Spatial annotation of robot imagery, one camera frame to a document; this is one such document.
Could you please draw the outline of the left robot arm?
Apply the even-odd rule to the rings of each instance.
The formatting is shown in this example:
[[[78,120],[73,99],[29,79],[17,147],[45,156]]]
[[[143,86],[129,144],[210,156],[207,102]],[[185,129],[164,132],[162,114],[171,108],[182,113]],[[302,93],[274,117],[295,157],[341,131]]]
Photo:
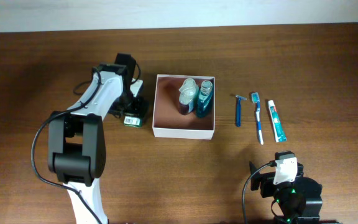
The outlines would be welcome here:
[[[77,223],[108,223],[100,178],[106,164],[103,120],[111,114],[139,127],[148,102],[139,95],[141,69],[129,54],[91,71],[89,87],[66,111],[51,114],[48,124],[48,168],[69,193]]]

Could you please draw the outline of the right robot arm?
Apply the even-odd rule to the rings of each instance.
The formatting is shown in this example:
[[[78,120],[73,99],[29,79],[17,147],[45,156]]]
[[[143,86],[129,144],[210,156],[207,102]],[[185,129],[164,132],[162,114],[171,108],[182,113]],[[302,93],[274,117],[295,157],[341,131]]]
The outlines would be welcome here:
[[[259,190],[263,198],[272,198],[281,215],[273,212],[273,222],[281,224],[318,223],[323,205],[323,186],[304,176],[303,165],[291,151],[275,153],[275,159],[257,168],[249,163],[252,191]]]

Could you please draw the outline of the green white soap box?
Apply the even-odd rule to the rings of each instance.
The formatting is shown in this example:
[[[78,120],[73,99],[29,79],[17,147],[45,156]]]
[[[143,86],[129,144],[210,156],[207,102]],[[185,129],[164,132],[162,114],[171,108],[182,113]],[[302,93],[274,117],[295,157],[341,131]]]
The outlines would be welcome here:
[[[133,116],[125,116],[124,125],[130,126],[130,127],[135,127],[135,128],[141,128],[142,120],[140,118],[133,117]]]

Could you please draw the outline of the blue disposable razor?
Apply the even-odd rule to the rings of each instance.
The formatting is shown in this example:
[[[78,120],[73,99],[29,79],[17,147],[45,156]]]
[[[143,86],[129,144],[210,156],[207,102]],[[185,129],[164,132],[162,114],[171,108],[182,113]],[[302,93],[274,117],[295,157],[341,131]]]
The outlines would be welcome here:
[[[241,101],[246,101],[247,98],[240,96],[240,95],[235,95],[236,97],[236,126],[237,127],[241,127]]]

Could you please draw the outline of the teal mouthwash bottle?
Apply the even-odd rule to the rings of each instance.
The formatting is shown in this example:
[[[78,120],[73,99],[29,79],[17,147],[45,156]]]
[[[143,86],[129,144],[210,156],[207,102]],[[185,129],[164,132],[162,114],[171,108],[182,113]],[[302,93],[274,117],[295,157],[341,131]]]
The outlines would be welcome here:
[[[198,93],[196,115],[198,118],[204,118],[210,110],[210,102],[213,96],[213,83],[205,80],[201,83]]]

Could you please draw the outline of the blue white toothbrush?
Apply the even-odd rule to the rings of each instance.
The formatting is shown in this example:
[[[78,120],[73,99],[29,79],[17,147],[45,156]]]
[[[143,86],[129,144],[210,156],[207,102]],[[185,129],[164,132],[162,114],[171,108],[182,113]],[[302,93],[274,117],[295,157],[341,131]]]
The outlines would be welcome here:
[[[259,98],[259,94],[257,92],[253,92],[251,94],[251,99],[253,104],[255,104],[255,118],[256,118],[256,122],[257,122],[257,134],[258,134],[258,139],[259,139],[259,143],[261,145],[264,144],[264,139],[263,139],[263,134],[262,134],[262,125],[260,122],[260,98]]]

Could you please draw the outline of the white teal toothpaste tube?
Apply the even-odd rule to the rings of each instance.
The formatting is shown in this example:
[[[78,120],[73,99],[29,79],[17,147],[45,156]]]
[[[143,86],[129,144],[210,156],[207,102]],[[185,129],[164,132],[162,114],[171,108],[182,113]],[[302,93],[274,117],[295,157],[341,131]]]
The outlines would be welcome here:
[[[268,101],[268,110],[270,112],[270,117],[272,120],[275,142],[287,141],[287,136],[283,130],[282,123],[280,121],[280,117],[278,115],[278,111],[273,100]]]

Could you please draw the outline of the clear pump soap bottle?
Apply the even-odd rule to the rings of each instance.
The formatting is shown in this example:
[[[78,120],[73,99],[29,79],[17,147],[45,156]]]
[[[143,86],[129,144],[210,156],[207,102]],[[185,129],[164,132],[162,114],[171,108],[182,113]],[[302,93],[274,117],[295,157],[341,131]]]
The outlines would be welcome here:
[[[179,92],[179,111],[182,115],[187,115],[195,108],[199,87],[194,79],[187,78],[179,88]]]

